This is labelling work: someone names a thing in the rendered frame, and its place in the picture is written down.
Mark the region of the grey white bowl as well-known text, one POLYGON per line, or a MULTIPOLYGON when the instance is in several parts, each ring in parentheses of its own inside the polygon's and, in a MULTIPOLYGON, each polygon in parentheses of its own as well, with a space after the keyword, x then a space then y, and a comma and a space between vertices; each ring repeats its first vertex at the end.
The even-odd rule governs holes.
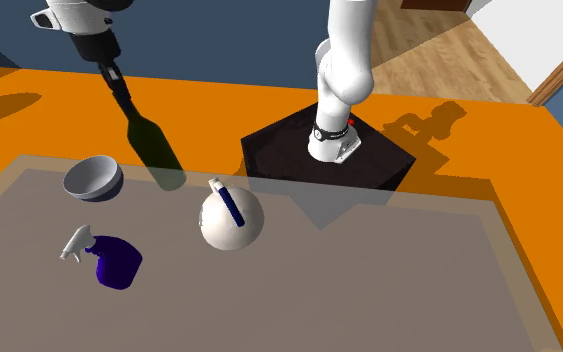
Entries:
POLYGON ((121 190, 124 174, 115 159, 106 155, 86 158, 70 168, 63 178, 64 190, 87 202, 114 198, 121 190))

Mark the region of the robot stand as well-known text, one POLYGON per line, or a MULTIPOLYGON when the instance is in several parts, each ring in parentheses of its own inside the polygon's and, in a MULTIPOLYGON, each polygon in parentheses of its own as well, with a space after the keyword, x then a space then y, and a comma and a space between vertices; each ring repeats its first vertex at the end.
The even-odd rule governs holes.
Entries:
POLYGON ((249 176, 394 191, 415 157, 356 115, 350 119, 361 145, 341 164, 324 163, 308 153, 316 118, 312 104, 241 139, 249 176))

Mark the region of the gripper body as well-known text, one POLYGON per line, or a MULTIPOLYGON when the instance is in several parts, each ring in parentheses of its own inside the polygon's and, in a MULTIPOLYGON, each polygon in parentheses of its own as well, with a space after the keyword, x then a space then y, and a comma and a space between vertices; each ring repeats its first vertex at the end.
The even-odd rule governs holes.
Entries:
POLYGON ((70 38, 81 58, 89 62, 106 64, 113 62, 121 54, 120 46, 111 29, 97 34, 70 34, 70 38))

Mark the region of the dark green bottle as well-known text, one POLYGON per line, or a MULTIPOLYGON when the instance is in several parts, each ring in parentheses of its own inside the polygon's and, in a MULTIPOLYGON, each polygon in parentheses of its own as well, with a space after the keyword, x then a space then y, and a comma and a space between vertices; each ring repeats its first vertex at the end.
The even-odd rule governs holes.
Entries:
POLYGON ((159 187, 173 191, 183 186, 186 174, 162 129, 138 112, 124 90, 114 89, 112 94, 128 120, 130 146, 159 187))

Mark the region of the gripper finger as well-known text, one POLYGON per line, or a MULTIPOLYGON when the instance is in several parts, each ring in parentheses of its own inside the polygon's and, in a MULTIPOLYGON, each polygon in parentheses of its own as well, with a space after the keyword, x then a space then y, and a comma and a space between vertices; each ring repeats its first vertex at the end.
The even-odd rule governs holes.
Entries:
POLYGON ((99 71, 108 85, 112 90, 114 96, 126 96, 127 95, 127 85, 124 81, 124 77, 114 61, 110 62, 98 62, 97 66, 99 71))

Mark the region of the blue spray bottle white trigger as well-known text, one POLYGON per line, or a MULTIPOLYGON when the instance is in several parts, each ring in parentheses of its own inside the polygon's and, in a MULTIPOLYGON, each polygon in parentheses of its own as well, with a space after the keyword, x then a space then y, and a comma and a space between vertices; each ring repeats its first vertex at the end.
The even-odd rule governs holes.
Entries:
POLYGON ((80 263, 80 253, 97 257, 96 278, 102 285, 125 290, 131 286, 143 261, 142 254, 129 242, 118 237, 93 235, 89 225, 79 227, 61 252, 60 259, 73 255, 80 263))

